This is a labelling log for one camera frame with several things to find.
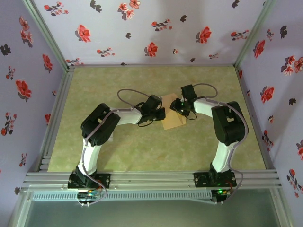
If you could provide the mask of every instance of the gray cable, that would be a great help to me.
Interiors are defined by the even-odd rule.
[[[215,90],[216,94],[214,96],[206,96],[206,98],[216,98],[217,97],[218,90],[215,86],[213,86],[211,84],[206,84],[206,83],[198,83],[198,84],[193,85],[193,87],[198,86],[198,85],[206,85],[206,86],[212,87]]]
[[[242,181],[243,181],[243,178],[244,178],[244,175],[242,172],[238,171],[238,170],[235,170],[231,167],[231,159],[232,159],[232,155],[235,151],[235,149],[237,148],[237,146],[239,146],[241,143],[243,143],[245,141],[245,139],[247,138],[247,135],[248,135],[248,126],[247,126],[247,123],[244,119],[244,117],[235,109],[233,108],[232,106],[228,105],[227,103],[223,103],[223,102],[218,102],[218,101],[215,101],[215,100],[212,100],[212,99],[206,99],[207,102],[210,102],[210,103],[215,103],[215,104],[219,104],[219,105],[224,105],[224,106],[227,106],[228,108],[230,108],[232,111],[234,111],[242,120],[243,124],[244,124],[244,128],[245,128],[245,135],[243,137],[243,139],[241,139],[241,141],[239,141],[238,143],[236,143],[233,147],[232,147],[232,150],[231,152],[229,153],[229,156],[227,158],[227,165],[229,167],[230,170],[236,172],[236,173],[239,173],[241,175],[241,180],[240,182],[237,184],[235,190],[233,191],[233,193],[224,201],[224,203],[226,201],[228,201],[232,196],[234,196],[234,194],[236,193],[236,191],[238,190],[238,188],[241,186],[242,184]]]

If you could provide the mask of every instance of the lavender wall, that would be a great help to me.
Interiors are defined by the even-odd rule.
[[[302,10],[301,0],[277,1],[240,67],[260,138],[298,227],[303,223]]]
[[[63,69],[20,0],[0,4],[0,226],[38,157]]]

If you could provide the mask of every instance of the red flower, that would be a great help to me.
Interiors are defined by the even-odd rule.
[[[262,103],[264,104],[266,101],[269,101],[273,97],[274,93],[274,88],[273,87],[268,87],[266,90],[263,92],[261,96]]]
[[[211,36],[212,32],[210,31],[209,27],[205,27],[204,30],[200,33],[200,43],[207,43],[207,39]]]
[[[19,18],[19,23],[21,24],[24,31],[27,31],[29,29],[27,21],[24,20],[22,16]]]
[[[292,74],[293,71],[294,71],[293,68],[292,68],[291,66],[288,66],[288,67],[283,71],[283,73],[284,73],[285,76],[290,76],[290,75]]]
[[[242,74],[243,74],[243,71],[239,71],[239,78],[242,79]]]
[[[121,3],[119,8],[122,10],[122,11],[127,11],[127,5],[126,3]]]
[[[257,46],[255,51],[255,58],[257,58],[264,51],[265,40],[261,41]]]
[[[51,60],[49,59],[48,55],[42,54],[42,57],[45,67],[47,67],[49,70],[52,70],[53,64],[51,64]]]
[[[154,42],[151,42],[148,46],[147,46],[147,52],[148,54],[152,57],[152,56],[156,56],[156,52],[158,51],[158,47],[156,46],[156,44]]]
[[[49,114],[46,114],[45,115],[45,120],[46,120],[46,124],[48,125],[48,123],[49,123],[49,119],[51,118],[51,114],[49,113]]]
[[[89,33],[89,30],[86,29],[85,26],[79,25],[78,34],[84,42],[86,42],[86,43],[90,42],[90,39],[89,39],[90,33]]]
[[[21,38],[22,39],[26,39],[27,38],[27,34],[24,32],[24,30],[21,30],[20,34],[21,34]]]
[[[299,148],[298,155],[300,155],[301,160],[303,160],[303,147]]]
[[[289,170],[290,174],[295,176],[295,171],[293,169]]]
[[[292,65],[295,61],[294,55],[288,57],[288,64]]]
[[[26,82],[23,80],[16,80],[16,85],[17,85],[17,89],[19,91],[19,93],[26,97],[26,98],[30,98],[31,97],[31,93],[32,91],[28,89],[28,86],[26,84]]]
[[[133,10],[126,11],[126,17],[128,19],[132,19],[133,15],[134,15],[134,11]]]
[[[294,71],[296,73],[301,72],[303,70],[303,57],[299,58],[299,60],[294,63]]]
[[[28,32],[27,34],[27,39],[29,40],[29,42],[32,44],[33,43],[33,34],[31,34],[30,32]]]
[[[138,9],[140,6],[140,2],[138,0],[130,0],[131,2],[129,3],[130,7]]]

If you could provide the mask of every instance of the glass panel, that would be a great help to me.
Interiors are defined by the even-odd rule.
[[[32,202],[26,227],[279,227],[269,190],[239,190],[223,205],[196,201]]]

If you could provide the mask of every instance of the black bracket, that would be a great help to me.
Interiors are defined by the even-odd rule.
[[[100,181],[106,188],[109,188],[110,185],[110,174],[98,174],[94,172],[90,175],[97,181]],[[68,189],[79,189],[79,188],[99,188],[99,184],[90,180],[86,175],[82,174],[81,171],[76,168],[74,172],[70,175]]]

